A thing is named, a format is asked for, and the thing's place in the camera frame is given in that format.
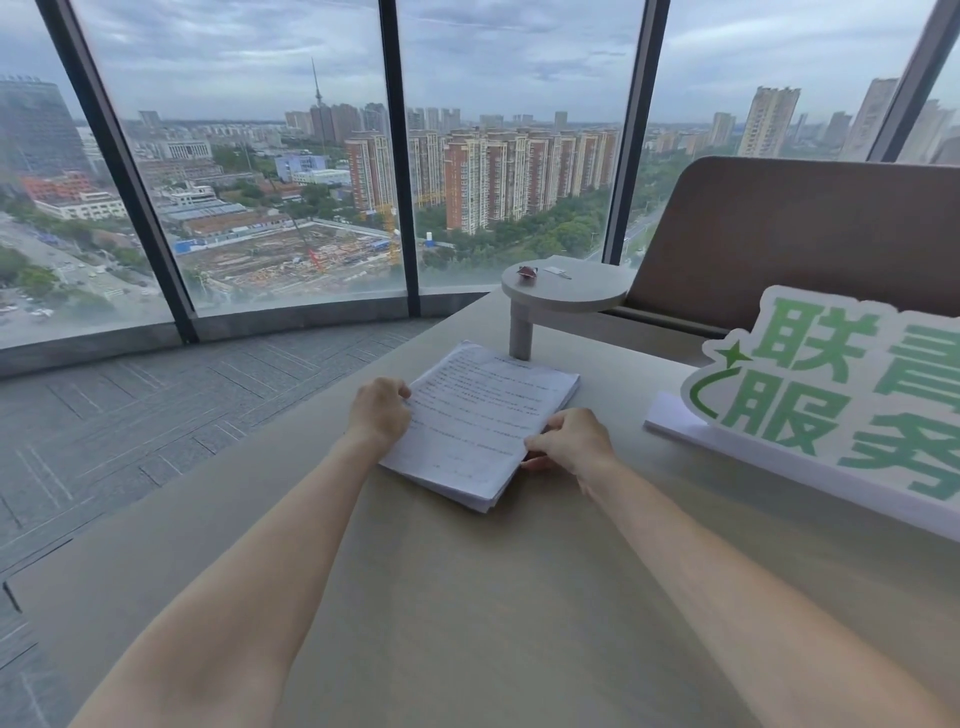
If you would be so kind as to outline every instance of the gray carpet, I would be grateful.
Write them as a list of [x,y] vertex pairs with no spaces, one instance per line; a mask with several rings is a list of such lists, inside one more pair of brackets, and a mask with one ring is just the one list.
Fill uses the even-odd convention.
[[[0,583],[435,321],[319,328],[0,382]],[[75,706],[0,594],[0,727]]]

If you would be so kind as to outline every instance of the table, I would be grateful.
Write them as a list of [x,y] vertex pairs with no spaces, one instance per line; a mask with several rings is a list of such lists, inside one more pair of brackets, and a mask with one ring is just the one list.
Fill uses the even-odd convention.
[[[11,580],[85,699],[146,623],[305,475],[356,387],[464,338],[505,350],[491,293]],[[535,360],[693,517],[960,709],[960,545],[645,430],[689,367],[553,329]],[[525,473],[488,515],[378,470],[364,487],[278,726],[756,726],[650,573],[570,478]]]
[[[529,266],[538,271],[535,278],[517,271]],[[547,268],[564,271],[558,275]],[[530,309],[562,313],[606,311],[627,300],[636,271],[615,265],[551,255],[544,260],[525,260],[510,266],[500,277],[500,286],[510,298],[510,356],[527,361],[533,346],[534,325]]]

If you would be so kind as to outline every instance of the paper document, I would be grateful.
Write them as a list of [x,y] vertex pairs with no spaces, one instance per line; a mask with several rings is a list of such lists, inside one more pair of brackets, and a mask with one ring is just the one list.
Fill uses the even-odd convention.
[[411,384],[410,428],[382,465],[486,511],[523,460],[523,438],[579,379],[465,341]]

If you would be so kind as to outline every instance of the construction site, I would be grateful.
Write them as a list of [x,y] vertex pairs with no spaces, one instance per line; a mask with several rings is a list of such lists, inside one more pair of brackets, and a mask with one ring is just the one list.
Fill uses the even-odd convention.
[[326,221],[297,223],[178,256],[207,294],[228,299],[345,294],[376,287],[399,265],[396,237]]

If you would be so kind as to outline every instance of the cloudy sky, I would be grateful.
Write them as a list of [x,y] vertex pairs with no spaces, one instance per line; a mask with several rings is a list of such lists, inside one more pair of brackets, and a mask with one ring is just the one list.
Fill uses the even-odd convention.
[[[621,121],[641,0],[396,0],[411,106]],[[3,0],[0,74],[60,85],[32,0]],[[798,86],[797,113],[855,113],[898,76],[933,0],[673,0],[651,119],[743,119],[758,85]],[[375,0],[74,0],[125,117],[281,119],[312,102],[385,101]],[[935,94],[960,105],[960,58]]]

